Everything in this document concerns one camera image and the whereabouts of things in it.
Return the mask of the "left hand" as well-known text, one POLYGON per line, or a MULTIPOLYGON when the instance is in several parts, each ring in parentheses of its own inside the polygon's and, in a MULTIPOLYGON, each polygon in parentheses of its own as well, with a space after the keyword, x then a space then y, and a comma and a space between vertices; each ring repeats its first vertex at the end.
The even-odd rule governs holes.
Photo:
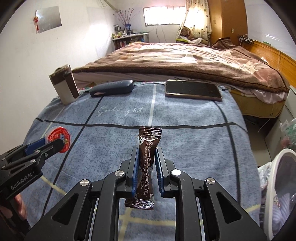
MULTIPOLYGON (((13 203, 15 205, 15 211, 18 213, 18 216, 20 217, 20 219, 26 220, 28 217, 28 214, 27 214, 27 209, 26 209, 26 206, 25 206, 25 203, 23 201, 21 194, 18 194, 17 196, 14 197, 13 203)), ((13 212, 4 206, 1 206, 1 213, 6 218, 13 217, 13 212)))

